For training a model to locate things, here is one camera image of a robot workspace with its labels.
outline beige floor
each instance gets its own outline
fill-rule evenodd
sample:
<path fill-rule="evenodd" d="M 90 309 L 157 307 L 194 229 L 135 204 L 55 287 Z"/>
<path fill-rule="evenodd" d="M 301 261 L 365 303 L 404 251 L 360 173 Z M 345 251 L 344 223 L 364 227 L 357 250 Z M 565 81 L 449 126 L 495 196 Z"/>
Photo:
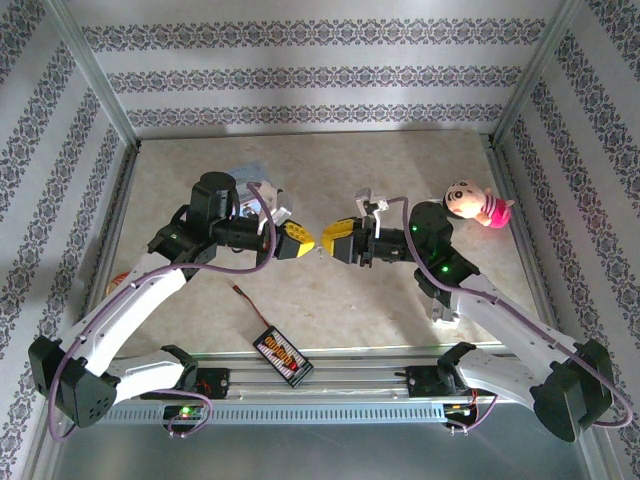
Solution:
<path fill-rule="evenodd" d="M 211 170 L 262 161 L 277 187 L 293 197 L 293 219 L 316 238 L 334 221 L 357 215 L 355 191 L 369 186 L 412 205 L 441 197 L 458 179 L 492 185 L 480 139 L 467 131 L 389 132 L 156 140 L 142 144 L 119 242 L 114 274 L 130 269 L 156 231 L 188 203 L 193 184 Z M 400 225 L 400 209 L 385 226 Z M 508 228 L 454 222 L 454 246 L 508 296 L 535 312 Z M 220 249 L 214 264 L 249 267 L 251 253 Z M 299 348 L 420 346 L 493 340 L 473 322 L 433 325 L 430 306 L 413 280 L 414 265 L 347 266 L 321 249 L 273 261 L 256 275 L 233 278 L 263 314 Z M 252 351 L 264 330 L 228 276 L 201 272 L 161 305 L 121 354 L 139 355 L 173 343 L 191 352 Z"/>

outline patterned wallpaper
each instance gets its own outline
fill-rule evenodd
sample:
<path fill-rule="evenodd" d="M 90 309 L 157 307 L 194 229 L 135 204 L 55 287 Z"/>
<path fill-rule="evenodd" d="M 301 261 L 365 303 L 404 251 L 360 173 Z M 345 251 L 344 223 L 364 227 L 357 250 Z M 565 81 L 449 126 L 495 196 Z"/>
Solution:
<path fill-rule="evenodd" d="M 488 133 L 558 0 L 354 3 L 71 7 L 137 134 L 162 138 Z"/>
<path fill-rule="evenodd" d="M 42 6 L 0 3 L 0 479 L 43 399 L 27 347 L 82 314 L 124 147 Z"/>
<path fill-rule="evenodd" d="M 585 2 L 504 148 L 561 328 L 611 350 L 636 411 L 639 32 L 637 4 Z M 638 415 L 610 437 L 624 478 L 640 478 Z"/>

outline battery pack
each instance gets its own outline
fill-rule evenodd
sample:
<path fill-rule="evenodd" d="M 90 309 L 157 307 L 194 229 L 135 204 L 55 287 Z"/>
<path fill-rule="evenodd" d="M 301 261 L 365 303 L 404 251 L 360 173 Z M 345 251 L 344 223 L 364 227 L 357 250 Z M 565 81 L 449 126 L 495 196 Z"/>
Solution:
<path fill-rule="evenodd" d="M 267 328 L 253 346 L 292 387 L 313 370 L 309 360 L 274 326 Z"/>

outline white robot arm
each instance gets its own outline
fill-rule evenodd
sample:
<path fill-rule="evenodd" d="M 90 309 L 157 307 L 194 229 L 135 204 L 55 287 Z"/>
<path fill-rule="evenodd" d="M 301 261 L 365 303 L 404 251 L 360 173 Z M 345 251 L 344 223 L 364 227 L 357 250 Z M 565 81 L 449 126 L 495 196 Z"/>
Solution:
<path fill-rule="evenodd" d="M 282 192 L 264 182 L 255 193 L 263 207 L 260 216 L 240 217 L 233 177 L 220 172 L 203 175 L 193 187 L 191 203 L 158 231 L 148 253 L 100 305 L 61 339 L 41 336 L 32 343 L 29 359 L 38 391 L 45 396 L 55 391 L 55 405 L 74 424 L 88 427 L 128 398 L 156 390 L 191 390 L 197 362 L 174 345 L 145 357 L 113 359 L 156 307 L 198 268 L 236 273 L 206 265 L 218 246 L 255 251 L 255 271 L 270 256 L 296 258 L 311 250 L 311 235 L 288 220 L 291 207 L 282 201 Z M 268 197 L 266 202 L 261 193 Z M 274 223 L 263 229 L 267 217 Z"/>
<path fill-rule="evenodd" d="M 381 228 L 379 212 L 396 202 L 404 203 L 404 228 Z M 500 292 L 451 246 L 453 226 L 442 205 L 419 203 L 409 218 L 405 197 L 384 201 L 368 189 L 356 194 L 356 203 L 366 215 L 340 220 L 323 232 L 323 245 L 333 257 L 369 267 L 374 258 L 418 263 L 418 286 L 445 316 L 478 323 L 518 358 L 500 358 L 460 343 L 440 358 L 436 381 L 411 377 L 412 367 L 407 369 L 410 395 L 417 387 L 423 396 L 493 392 L 533 410 L 566 441 L 575 441 L 609 409 L 613 399 L 604 383 L 613 387 L 613 373 L 607 350 L 594 340 L 580 344 Z"/>

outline pink plush doll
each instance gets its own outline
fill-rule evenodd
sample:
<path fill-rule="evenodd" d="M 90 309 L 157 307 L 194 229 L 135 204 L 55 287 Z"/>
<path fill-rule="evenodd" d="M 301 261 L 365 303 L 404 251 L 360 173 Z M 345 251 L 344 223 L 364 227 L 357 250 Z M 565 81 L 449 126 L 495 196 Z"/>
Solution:
<path fill-rule="evenodd" d="M 444 196 L 447 208 L 462 218 L 475 218 L 485 227 L 502 228 L 511 218 L 513 200 L 502 200 L 473 181 L 463 180 L 449 187 Z"/>

